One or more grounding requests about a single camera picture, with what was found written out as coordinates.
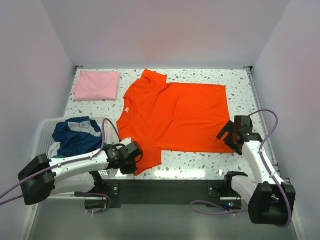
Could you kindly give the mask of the orange t shirt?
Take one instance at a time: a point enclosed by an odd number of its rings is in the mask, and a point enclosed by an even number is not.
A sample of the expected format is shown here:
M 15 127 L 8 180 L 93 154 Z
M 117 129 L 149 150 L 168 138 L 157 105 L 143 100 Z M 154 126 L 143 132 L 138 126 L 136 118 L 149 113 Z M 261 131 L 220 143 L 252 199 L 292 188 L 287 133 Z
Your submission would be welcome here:
M 142 148 L 138 176 L 162 163 L 162 151 L 228 153 L 217 135 L 230 120 L 224 85 L 167 82 L 167 76 L 145 69 L 127 90 L 117 121 L 122 139 Z

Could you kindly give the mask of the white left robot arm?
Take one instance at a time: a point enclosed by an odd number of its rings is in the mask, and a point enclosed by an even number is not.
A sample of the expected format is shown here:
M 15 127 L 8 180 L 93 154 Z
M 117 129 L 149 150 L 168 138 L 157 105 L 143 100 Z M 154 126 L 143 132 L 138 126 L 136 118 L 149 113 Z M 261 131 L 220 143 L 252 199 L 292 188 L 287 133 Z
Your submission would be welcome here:
M 134 174 L 143 155 L 135 141 L 108 144 L 73 157 L 48 158 L 46 154 L 38 155 L 18 174 L 24 203 L 27 206 L 38 204 L 50 195 L 58 194 L 58 184 L 79 175 L 108 169 L 120 169 L 124 175 Z

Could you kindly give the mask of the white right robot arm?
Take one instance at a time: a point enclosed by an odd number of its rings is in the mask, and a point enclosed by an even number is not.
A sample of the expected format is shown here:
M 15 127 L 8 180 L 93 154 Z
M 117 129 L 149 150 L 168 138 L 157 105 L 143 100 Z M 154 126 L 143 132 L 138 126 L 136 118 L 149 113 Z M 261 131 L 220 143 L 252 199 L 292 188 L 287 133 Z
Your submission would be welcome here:
M 246 158 L 255 179 L 252 182 L 244 172 L 229 171 L 219 190 L 230 197 L 239 194 L 248 205 L 253 224 L 287 227 L 292 220 L 296 190 L 285 183 L 265 155 L 266 140 L 253 131 L 251 117 L 235 116 L 223 127 L 217 139 Z

